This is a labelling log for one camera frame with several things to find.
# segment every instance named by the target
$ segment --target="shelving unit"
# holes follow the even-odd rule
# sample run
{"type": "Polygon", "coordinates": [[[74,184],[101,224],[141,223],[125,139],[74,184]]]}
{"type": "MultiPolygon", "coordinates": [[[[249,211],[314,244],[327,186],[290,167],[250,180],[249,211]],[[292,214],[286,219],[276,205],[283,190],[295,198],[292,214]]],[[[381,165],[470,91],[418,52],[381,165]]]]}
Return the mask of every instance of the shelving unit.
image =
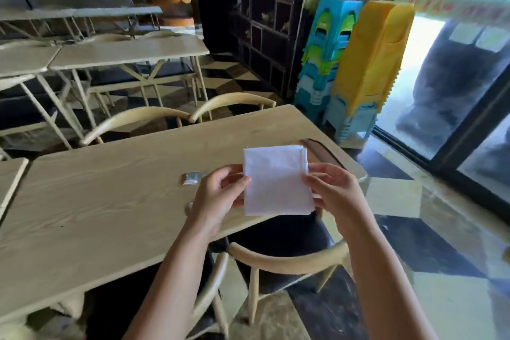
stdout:
{"type": "Polygon", "coordinates": [[[229,0],[233,54],[259,79],[287,96],[303,0],[229,0]]]}

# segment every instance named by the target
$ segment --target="stacked plastic stool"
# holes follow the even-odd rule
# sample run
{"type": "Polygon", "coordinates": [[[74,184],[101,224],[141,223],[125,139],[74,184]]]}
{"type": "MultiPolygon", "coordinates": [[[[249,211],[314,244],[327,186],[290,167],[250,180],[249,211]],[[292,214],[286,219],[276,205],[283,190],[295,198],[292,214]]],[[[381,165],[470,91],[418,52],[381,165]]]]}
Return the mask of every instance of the stacked plastic stool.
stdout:
{"type": "Polygon", "coordinates": [[[294,105],[312,122],[321,119],[329,102],[338,61],[346,47],[363,2],[321,0],[304,48],[294,105]]]}
{"type": "Polygon", "coordinates": [[[323,128],[334,128],[338,143],[351,133],[370,135],[399,73],[414,15],[411,4],[390,1],[369,1],[362,8],[322,119],[323,128]]]}

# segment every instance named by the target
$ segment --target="marble floor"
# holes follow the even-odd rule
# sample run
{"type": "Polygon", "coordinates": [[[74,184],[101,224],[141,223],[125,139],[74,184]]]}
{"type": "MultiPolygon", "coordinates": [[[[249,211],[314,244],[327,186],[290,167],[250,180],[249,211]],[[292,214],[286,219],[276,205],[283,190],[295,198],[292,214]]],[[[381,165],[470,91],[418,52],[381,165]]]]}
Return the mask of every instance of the marble floor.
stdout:
{"type": "MultiPolygon", "coordinates": [[[[229,54],[204,57],[201,64],[209,97],[248,91],[282,103],[270,87],[229,54]]],[[[183,83],[162,88],[165,106],[190,105],[190,92],[183,83]]],[[[117,92],[114,99],[116,111],[143,105],[139,91],[117,92]]],[[[157,105],[155,96],[149,96],[149,100],[157,105]]],[[[213,116],[251,110],[246,105],[232,105],[213,116]]],[[[98,109],[95,113],[100,119],[98,109]]],[[[137,124],[132,129],[111,132],[110,137],[171,127],[175,127],[171,121],[157,126],[137,124]]],[[[47,153],[50,144],[48,141],[44,147],[36,147],[34,140],[24,141],[22,137],[3,142],[17,155],[47,153]]],[[[354,135],[341,147],[368,172],[369,178],[362,183],[367,201],[439,338],[510,339],[510,227],[373,136],[364,141],[354,135]]],[[[340,240],[330,214],[325,213],[324,222],[334,240],[340,240]]],[[[314,292],[314,277],[292,285],[262,300],[256,322],[249,326],[247,287],[231,261],[220,287],[232,323],[230,339],[366,339],[354,279],[346,257],[343,267],[335,271],[320,293],[314,292]]],[[[206,334],[201,338],[221,336],[206,334]]]]}

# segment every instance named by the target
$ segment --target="white napkin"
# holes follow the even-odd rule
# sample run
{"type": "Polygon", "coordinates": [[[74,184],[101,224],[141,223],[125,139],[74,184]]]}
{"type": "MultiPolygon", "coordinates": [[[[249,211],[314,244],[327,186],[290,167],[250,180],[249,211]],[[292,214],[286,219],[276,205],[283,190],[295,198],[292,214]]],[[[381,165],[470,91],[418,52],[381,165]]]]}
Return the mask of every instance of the white napkin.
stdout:
{"type": "Polygon", "coordinates": [[[252,177],[244,194],[246,215],[310,214],[314,201],[303,173],[308,173],[308,161],[301,145],[245,149],[244,174],[252,177]]]}

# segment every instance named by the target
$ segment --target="chair backrest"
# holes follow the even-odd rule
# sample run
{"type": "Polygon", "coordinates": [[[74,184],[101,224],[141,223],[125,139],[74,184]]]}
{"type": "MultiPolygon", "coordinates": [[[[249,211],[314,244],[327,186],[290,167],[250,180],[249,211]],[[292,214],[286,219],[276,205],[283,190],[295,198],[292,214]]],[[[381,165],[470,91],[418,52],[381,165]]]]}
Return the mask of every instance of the chair backrest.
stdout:
{"type": "Polygon", "coordinates": [[[190,116],[189,122],[195,123],[197,119],[205,112],[212,111],[213,109],[221,108],[222,106],[234,104],[249,104],[258,105],[260,110],[264,109],[264,105],[274,107],[277,105],[276,101],[269,98],[257,96],[251,93],[225,93],[208,100],[204,105],[198,108],[190,116]]]}
{"type": "Polygon", "coordinates": [[[12,49],[15,47],[49,47],[49,46],[53,46],[53,43],[51,43],[48,40],[35,40],[35,39],[12,40],[10,42],[4,43],[3,45],[0,45],[0,50],[12,49]]]}
{"type": "Polygon", "coordinates": [[[182,34],[173,32],[172,30],[155,30],[142,35],[138,39],[168,38],[169,36],[182,36],[182,34]]]}
{"type": "Polygon", "coordinates": [[[86,38],[80,42],[76,42],[77,45],[86,45],[87,43],[97,42],[120,42],[123,40],[131,40],[131,37],[123,34],[99,34],[86,38]]]}
{"type": "Polygon", "coordinates": [[[0,78],[0,91],[9,89],[29,79],[35,78],[33,74],[25,74],[18,77],[0,78]]]}
{"type": "Polygon", "coordinates": [[[216,262],[214,263],[213,271],[207,280],[206,285],[195,300],[195,306],[191,312],[188,332],[194,328],[196,323],[198,323],[198,320],[200,320],[200,317],[203,316],[207,308],[209,308],[210,304],[213,302],[214,297],[218,293],[223,276],[225,275],[227,264],[228,254],[221,253],[218,255],[216,262]]]}
{"type": "Polygon", "coordinates": [[[339,265],[349,252],[347,243],[342,240],[317,253],[297,257],[272,257],[255,253],[237,243],[229,245],[227,252],[234,259],[266,272],[277,274],[314,274],[330,266],[339,265]]]}
{"type": "Polygon", "coordinates": [[[92,140],[98,138],[103,133],[109,130],[121,127],[123,125],[131,124],[137,121],[151,121],[157,118],[163,117],[176,117],[177,125],[182,127],[181,118],[185,120],[189,117],[188,112],[184,112],[177,109],[170,109],[161,106],[142,106],[139,108],[133,108],[120,112],[111,118],[107,118],[93,130],[91,130],[80,142],[82,146],[86,146],[92,142],[92,140]]]}

